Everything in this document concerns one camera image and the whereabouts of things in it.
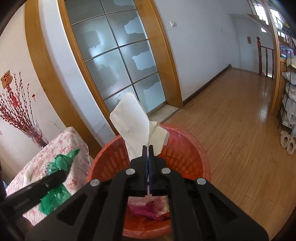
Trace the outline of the clear white plastic bag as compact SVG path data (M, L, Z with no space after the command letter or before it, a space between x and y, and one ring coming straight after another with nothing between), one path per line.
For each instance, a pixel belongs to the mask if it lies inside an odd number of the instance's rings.
M155 202L157 209L161 212L162 215L170 211L168 198L166 196L152 196L147 195L145 197L129 197L128 203L135 206L144 206L149 202Z

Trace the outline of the dark green plastic bag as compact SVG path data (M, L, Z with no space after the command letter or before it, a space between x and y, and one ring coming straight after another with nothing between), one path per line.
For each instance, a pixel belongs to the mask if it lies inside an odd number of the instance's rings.
M80 149L73 149L67 154L58 154L52 162L49 163L47 176L53 177L59 171L63 171L65 177L58 180L58 184L46 193L39 203L39 211L45 215L51 214L62 203L70 198L71 194L64 186L64 181L67 178L75 156L79 153Z

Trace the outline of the white paper sheet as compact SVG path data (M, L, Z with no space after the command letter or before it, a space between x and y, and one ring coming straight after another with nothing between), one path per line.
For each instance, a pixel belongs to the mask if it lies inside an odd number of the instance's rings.
M124 95L110 114L110 120L125 141L130 160L142 156L142 147L153 146L158 156L168 143L169 132L157 121L150 121L144 108L131 92Z

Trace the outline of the large orange plastic bag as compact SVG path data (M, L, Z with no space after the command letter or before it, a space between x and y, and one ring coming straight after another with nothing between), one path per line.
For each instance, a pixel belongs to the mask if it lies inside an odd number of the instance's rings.
M155 220L149 217L136 215L127 208L123 233L132 233L133 235L136 233L161 235L161 233L163 233L167 235L171 233L170 214L165 214L161 219Z

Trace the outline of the pink plastic bag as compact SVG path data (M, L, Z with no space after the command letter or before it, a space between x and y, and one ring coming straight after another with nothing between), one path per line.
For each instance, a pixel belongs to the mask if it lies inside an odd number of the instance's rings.
M163 219L163 215L157 209L154 201L149 202L144 206L135 206L135 205L128 204L128 208L134 215L137 215L137 216L143 216L143 217L151 218L154 220Z

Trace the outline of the orange mesh trash basket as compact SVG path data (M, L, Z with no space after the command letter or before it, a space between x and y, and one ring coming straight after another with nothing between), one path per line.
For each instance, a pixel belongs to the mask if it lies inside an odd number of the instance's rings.
M184 178L196 180L203 177L211 179L210 163L207 153L201 143L189 132L179 127L162 124L162 128L169 132L168 143L163 147L159 154L160 158L165 159L166 165ZM125 141L121 136L112 139L97 154L94 159L87 180L98 179L106 181L112 179L118 172L127 168L130 164ZM149 238L160 238L165 236L145 233L124 234L124 237L133 239L147 240Z

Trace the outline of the glass vase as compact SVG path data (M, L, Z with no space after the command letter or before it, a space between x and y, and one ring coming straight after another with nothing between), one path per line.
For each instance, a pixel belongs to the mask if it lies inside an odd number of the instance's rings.
M48 140L43 135L38 123L36 121L33 122L33 125L25 132L25 135L35 143L40 150L48 145Z

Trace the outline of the floral pink tablecloth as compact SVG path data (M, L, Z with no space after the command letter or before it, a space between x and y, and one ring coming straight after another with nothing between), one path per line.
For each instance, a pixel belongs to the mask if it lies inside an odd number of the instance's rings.
M68 172L63 184L50 191L41 199L40 204L23 214L32 225L36 225L86 184L90 166L88 146L76 130L69 127L20 170L6 192L11 195L59 170Z

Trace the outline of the red berry branches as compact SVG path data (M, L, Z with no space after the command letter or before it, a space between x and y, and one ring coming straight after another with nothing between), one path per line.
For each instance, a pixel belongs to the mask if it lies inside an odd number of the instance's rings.
M25 133L34 122L30 85L23 84L21 73L11 76L12 82L1 91L1 119Z

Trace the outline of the beige slippers pair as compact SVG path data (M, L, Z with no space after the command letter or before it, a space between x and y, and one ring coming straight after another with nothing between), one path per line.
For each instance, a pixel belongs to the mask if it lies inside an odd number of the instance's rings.
M295 140L288 132L280 132L280 144L283 149L286 149L289 155L295 152Z

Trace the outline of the gold red fu ornament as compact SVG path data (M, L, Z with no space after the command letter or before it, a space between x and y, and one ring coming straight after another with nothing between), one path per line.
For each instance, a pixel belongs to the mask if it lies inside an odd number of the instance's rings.
M10 83L12 82L13 77L11 76L10 70L8 70L4 75L1 77L1 83L3 86L3 89L7 88Z

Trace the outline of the wooden pillar trim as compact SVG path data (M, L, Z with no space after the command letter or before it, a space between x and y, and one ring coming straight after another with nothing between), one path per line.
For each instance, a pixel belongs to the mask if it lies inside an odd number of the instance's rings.
M49 102L63 124L74 127L79 133L88 145L90 156L95 158L102 147L77 113L56 75L42 33L38 1L26 1L24 18L30 58Z

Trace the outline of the wooden stair railing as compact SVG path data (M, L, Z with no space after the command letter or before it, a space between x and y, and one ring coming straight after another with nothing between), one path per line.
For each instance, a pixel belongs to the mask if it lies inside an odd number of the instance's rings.
M261 44L260 37L257 39L258 49L258 73L267 78L274 78L274 49Z

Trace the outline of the frosted glass sliding door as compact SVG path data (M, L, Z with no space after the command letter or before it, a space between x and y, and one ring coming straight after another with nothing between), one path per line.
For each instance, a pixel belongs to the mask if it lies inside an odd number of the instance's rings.
M109 111L128 92L147 113L166 103L133 1L65 1L65 7L83 60Z

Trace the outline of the white light switch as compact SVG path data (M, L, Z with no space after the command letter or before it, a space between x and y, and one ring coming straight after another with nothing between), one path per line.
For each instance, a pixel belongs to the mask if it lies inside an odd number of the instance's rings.
M177 26L175 21L170 21L170 24L171 24L171 27L176 27Z

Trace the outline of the wooden door frame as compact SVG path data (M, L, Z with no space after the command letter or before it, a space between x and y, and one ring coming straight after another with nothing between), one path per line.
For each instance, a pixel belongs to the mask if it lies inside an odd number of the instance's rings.
M144 29L147 33L149 43L151 44L152 53L154 55L161 83L164 88L166 101L171 106L181 108L183 107L183 101L177 69L165 32L165 28L163 27L163 23L161 21L161 17L156 8L156 5L154 1L139 0L134 1L134 3L144 24ZM103 102L103 98L101 97L99 91L95 89L93 78L91 77L90 72L83 60L81 51L74 37L74 32L72 30L72 27L70 26L70 20L66 10L65 2L58 1L58 7L67 39L69 41L78 68L84 78L84 81L86 82L88 89L94 97L97 106L101 110L112 131L115 133L115 135L118 135L118 131L109 119L110 112L107 109L106 104Z

